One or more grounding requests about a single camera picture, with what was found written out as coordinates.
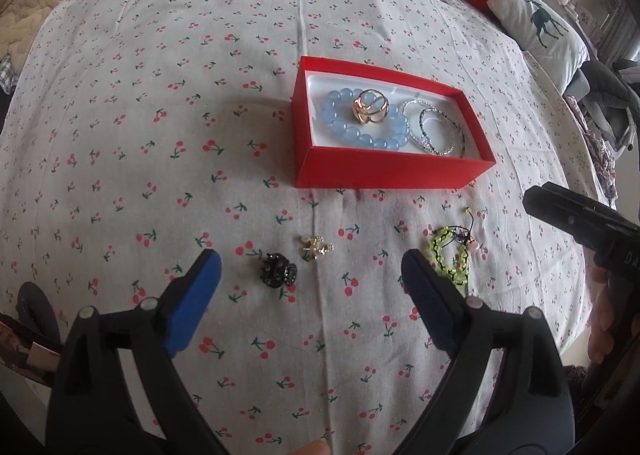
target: cherry print fabric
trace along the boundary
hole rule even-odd
[[[305,54],[461,88],[497,165],[462,190],[293,188],[289,102]],[[534,65],[440,0],[64,2],[0,138],[0,310],[15,314],[32,280],[64,338],[81,307],[132,308],[213,247],[223,278],[175,365],[228,449],[287,453],[325,437],[338,455],[391,453],[449,362],[402,290],[401,257],[439,226],[469,224],[465,207],[482,244],[470,292],[506,311],[539,306],[560,349],[584,329],[583,251],[529,220],[521,197],[545,181],[598,197],[597,181]],[[300,235],[334,251],[310,261]],[[291,289],[258,279],[276,251],[298,265]],[[467,431],[497,367],[494,356]]]

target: blue gripper pad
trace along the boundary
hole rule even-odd
[[[438,350],[454,356],[460,348],[464,298],[439,276],[417,249],[402,255],[402,282]]]
[[[172,281],[172,284],[185,284],[186,291],[166,319],[164,351],[169,358],[189,346],[221,277],[222,259],[214,250],[207,249],[184,277]]]

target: blue bead bracelet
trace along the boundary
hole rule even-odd
[[[347,124],[344,117],[347,114],[353,117],[351,107],[361,93],[361,88],[343,88],[340,92],[329,92],[320,103],[319,118],[322,123],[342,142],[357,148],[398,151],[406,146],[409,142],[409,122],[395,104],[389,104],[388,114],[383,121],[383,126],[388,128],[388,138],[373,139],[368,133],[361,133],[356,126]],[[368,92],[363,97],[365,103],[375,100],[375,94]]]

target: screw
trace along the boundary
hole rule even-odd
[[[140,302],[140,308],[142,310],[153,310],[157,306],[158,306],[158,298],[154,298],[154,297],[144,298]]]
[[[91,305],[87,305],[86,307],[82,307],[78,313],[78,317],[83,320],[89,319],[94,315],[95,309],[91,307]]]
[[[539,320],[540,318],[542,318],[542,310],[540,310],[538,307],[529,307],[527,309],[527,312],[529,313],[529,316],[531,316],[534,320]]]
[[[466,299],[466,304],[472,309],[479,309],[484,305],[484,302],[478,296],[469,296]]]

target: deer print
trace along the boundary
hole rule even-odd
[[[540,36],[542,31],[544,31],[545,34],[551,36],[554,39],[557,39],[557,40],[560,39],[558,36],[554,36],[553,34],[551,34],[551,32],[549,32],[546,29],[546,24],[549,22],[551,22],[551,25],[554,26],[554,28],[556,29],[556,32],[558,32],[558,35],[564,37],[564,34],[560,29],[561,28],[562,30],[566,30],[566,29],[563,28],[556,20],[553,19],[553,17],[546,11],[546,9],[542,7],[541,3],[536,2],[536,0],[524,0],[524,1],[532,5],[535,5],[538,8],[538,10],[531,15],[531,22],[533,25],[536,26],[536,29],[538,29],[538,33],[536,35],[538,36],[538,41],[540,41],[540,44],[542,45],[542,47],[544,47],[545,49],[548,48],[544,43],[542,43],[542,38]]]

